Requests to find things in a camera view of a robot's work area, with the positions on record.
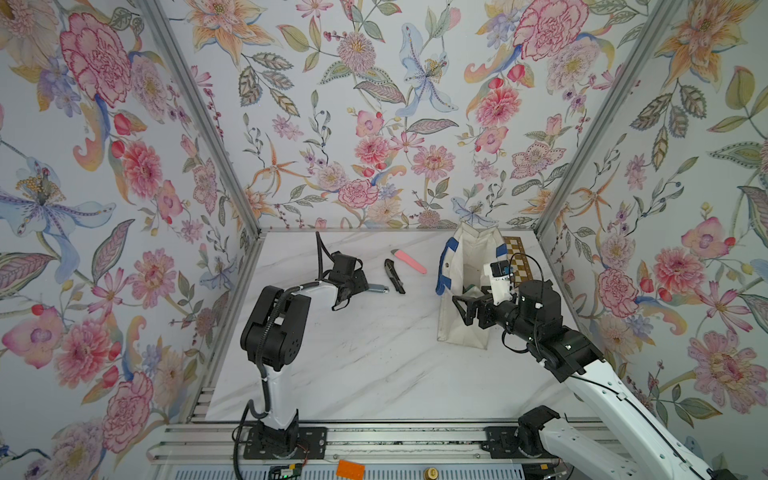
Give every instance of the marble tabletop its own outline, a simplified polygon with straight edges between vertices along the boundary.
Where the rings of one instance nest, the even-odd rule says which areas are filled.
[[[568,417],[596,417],[532,356],[504,348],[500,327],[492,327],[487,350],[437,341],[436,268],[451,235],[450,231],[323,233],[329,251],[360,258],[369,283],[390,286],[390,293],[360,293],[345,309],[324,310],[307,320],[292,374],[302,420],[516,419],[539,405]],[[552,278],[533,232],[509,235],[521,237],[526,253],[546,269],[545,278]],[[428,270],[422,275],[395,260],[406,295],[395,292],[384,271],[384,260],[392,258],[394,248],[403,249]],[[531,267],[538,278],[533,263]],[[251,398],[257,407],[263,404],[258,371],[240,348],[240,334],[265,286],[287,288],[311,281],[316,268],[313,232],[266,235],[207,421],[237,421]],[[327,259],[326,268],[330,268]],[[575,328],[565,302],[562,312],[564,324]],[[524,348],[520,339],[508,337],[507,343]]]

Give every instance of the white tote bag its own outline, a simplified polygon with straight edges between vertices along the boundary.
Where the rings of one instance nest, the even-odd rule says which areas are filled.
[[[497,227],[478,232],[466,223],[459,225],[440,256],[436,292],[440,295],[437,340],[456,345],[488,348],[488,330],[474,322],[466,326],[452,302],[454,295],[482,296],[480,286],[490,285],[483,265],[507,259],[507,246]],[[464,293],[465,288],[475,287]]]

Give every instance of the orange tag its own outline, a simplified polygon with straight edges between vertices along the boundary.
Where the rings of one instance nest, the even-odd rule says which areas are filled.
[[[359,463],[352,463],[346,460],[339,461],[339,467],[336,469],[336,476],[349,478],[349,480],[362,480],[366,473],[366,466]]]

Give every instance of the chessboard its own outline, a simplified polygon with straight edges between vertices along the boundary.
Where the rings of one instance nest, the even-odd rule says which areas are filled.
[[[515,255],[514,258],[512,257],[515,253],[525,253],[523,240],[520,237],[504,237],[504,242],[507,244],[509,264],[515,271],[512,280],[515,288],[517,288],[521,283],[533,280],[531,267],[528,265],[528,258],[525,255]]]

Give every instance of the pink nail file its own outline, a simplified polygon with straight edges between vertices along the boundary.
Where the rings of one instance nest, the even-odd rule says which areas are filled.
[[[406,262],[408,265],[410,265],[414,270],[416,270],[419,273],[427,273],[427,269],[422,266],[419,262],[411,258],[410,255],[408,255],[406,252],[398,249],[394,249],[392,251],[392,255],[399,258],[403,262]]]

